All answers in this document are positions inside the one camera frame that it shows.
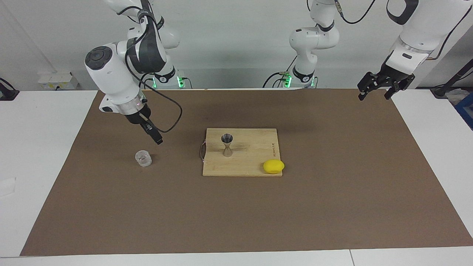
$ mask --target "brown paper mat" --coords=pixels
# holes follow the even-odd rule
[[[99,93],[21,255],[471,246],[383,92],[174,91],[156,146]],[[146,92],[156,125],[177,108]],[[209,127],[277,128],[284,177],[203,177]],[[134,154],[146,149],[153,164]]]

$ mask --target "green indicator light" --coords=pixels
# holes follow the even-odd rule
[[[288,78],[287,78],[286,81],[284,82],[284,86],[285,86],[286,88],[291,87],[291,82],[292,82],[292,77],[291,77],[291,76],[288,76]]]
[[[182,78],[177,77],[177,83],[179,84],[179,88],[183,88],[183,87],[184,87],[184,82],[182,81]]]

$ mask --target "white wall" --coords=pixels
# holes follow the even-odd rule
[[[83,65],[87,52],[124,40],[127,29],[133,26],[100,0],[0,1],[53,67],[71,71],[84,89],[96,89]],[[359,18],[370,2],[343,1],[345,16],[350,20]],[[295,56],[289,46],[291,31],[314,24],[303,0],[156,0],[154,8],[159,8],[166,22],[182,35],[181,45],[171,55],[176,67],[183,69],[199,88],[260,87],[269,74],[285,70]],[[317,53],[319,87],[354,88],[365,72],[379,70],[402,27],[389,20],[384,0],[377,1],[361,23],[348,25],[337,18],[336,24],[340,44]],[[469,16],[452,35],[445,51],[472,24],[473,16]],[[0,28],[0,35],[13,34],[5,31]],[[2,38],[3,43],[9,43],[9,39]],[[44,71],[45,63],[30,61],[31,51],[18,43],[12,41],[8,49],[2,46],[1,59],[4,62],[6,58],[8,63],[0,75],[20,89],[38,89],[35,73]],[[414,85],[437,63],[424,64],[416,72]]]
[[[455,44],[445,56],[445,59],[438,63],[434,70],[429,73],[421,83],[421,86],[430,87],[444,84],[471,59],[473,59],[473,27]],[[454,86],[473,87],[473,75],[455,83]]]

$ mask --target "clear glass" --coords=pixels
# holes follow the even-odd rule
[[[140,164],[142,167],[148,167],[151,165],[153,162],[151,160],[151,155],[147,151],[139,151],[135,154],[135,159],[136,161]]]

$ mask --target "electrical outlet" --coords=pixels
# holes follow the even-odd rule
[[[44,90],[74,90],[79,85],[72,73],[44,74],[38,83]]]

